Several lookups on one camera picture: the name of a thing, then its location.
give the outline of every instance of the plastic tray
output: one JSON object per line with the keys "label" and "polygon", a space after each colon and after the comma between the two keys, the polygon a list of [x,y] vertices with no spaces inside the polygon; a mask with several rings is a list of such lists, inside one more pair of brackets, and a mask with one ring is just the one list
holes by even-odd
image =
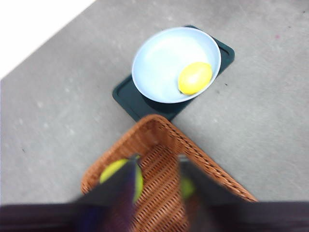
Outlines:
{"label": "plastic tray", "polygon": [[[235,52],[232,48],[219,40],[213,38],[220,48],[222,73],[234,60]],[[151,114],[162,115],[171,121],[181,110],[183,110],[194,99],[181,103],[159,103],[143,96],[135,87],[132,75],[129,75],[112,92],[114,99],[124,108],[124,110],[135,120]]]}

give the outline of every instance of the yellow lemon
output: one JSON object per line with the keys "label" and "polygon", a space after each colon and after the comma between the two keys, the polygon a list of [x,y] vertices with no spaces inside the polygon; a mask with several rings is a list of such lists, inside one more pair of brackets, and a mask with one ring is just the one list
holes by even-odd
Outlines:
{"label": "yellow lemon", "polygon": [[212,77],[211,65],[205,62],[194,62],[186,66],[178,77],[178,89],[186,95],[202,90]]}
{"label": "yellow lemon", "polygon": [[[117,160],[110,165],[108,165],[104,171],[100,175],[100,183],[102,184],[108,178],[110,178],[115,172],[121,169],[127,162],[127,159],[120,159]],[[136,172],[135,172],[135,192],[133,202],[136,202],[141,195],[143,190],[143,177],[141,174],[141,169],[138,165],[136,165]]]}

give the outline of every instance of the bowl rim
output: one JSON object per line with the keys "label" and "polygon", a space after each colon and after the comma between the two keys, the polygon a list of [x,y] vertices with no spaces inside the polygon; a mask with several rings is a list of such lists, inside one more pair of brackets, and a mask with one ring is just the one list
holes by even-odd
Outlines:
{"label": "bowl rim", "polygon": [[[138,84],[137,84],[137,81],[135,79],[135,75],[134,75],[134,67],[135,67],[135,63],[136,63],[136,60],[137,60],[137,57],[139,56],[139,54],[141,53],[142,49],[146,46],[147,43],[149,43],[151,40],[153,40],[154,38],[158,37],[158,36],[161,36],[162,34],[165,34],[165,33],[168,33],[170,31],[173,31],[173,30],[194,30],[194,31],[197,31],[198,33],[201,33],[201,34],[204,34],[206,37],[208,37],[215,45],[216,47],[216,50],[217,50],[217,53],[219,55],[219,60],[218,60],[218,63],[219,65],[217,66],[217,70],[215,73],[213,73],[213,78],[211,79],[211,81],[208,83],[208,85],[206,85],[202,90],[200,90],[199,92],[193,94],[193,95],[188,95],[186,98],[184,99],[180,99],[180,100],[172,100],[172,101],[158,101],[158,100],[155,100],[153,99],[151,96],[149,96],[148,94],[146,94],[145,92],[143,92]],[[180,102],[184,102],[184,101],[188,101],[192,98],[195,98],[197,97],[198,95],[200,95],[201,93],[203,93],[206,89],[208,89],[208,87],[214,82],[214,80],[217,78],[217,75],[219,73],[219,70],[220,70],[220,67],[221,67],[221,53],[220,53],[220,49],[219,49],[219,46],[218,44],[216,43],[216,41],[207,33],[203,32],[202,30],[199,30],[199,29],[196,29],[196,28],[189,28],[189,27],[175,27],[175,28],[169,28],[169,29],[166,29],[166,30],[163,30],[163,31],[160,31],[158,33],[156,33],[155,35],[151,36],[150,38],[148,38],[138,49],[137,53],[135,54],[134,56],[134,59],[133,59],[133,64],[132,64],[132,79],[133,79],[133,83],[135,85],[135,87],[138,89],[138,91],[144,95],[145,97],[149,98],[150,100],[153,100],[155,102],[160,102],[160,103],[180,103]]]}

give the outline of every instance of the gray concrete floor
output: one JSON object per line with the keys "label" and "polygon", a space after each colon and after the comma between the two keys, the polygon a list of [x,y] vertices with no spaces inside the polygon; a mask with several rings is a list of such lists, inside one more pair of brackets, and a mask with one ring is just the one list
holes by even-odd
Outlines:
{"label": "gray concrete floor", "polygon": [[309,200],[308,0],[98,0],[1,81],[1,203],[74,199],[134,125],[111,93],[138,47],[185,24],[236,59],[173,123],[259,200]]}

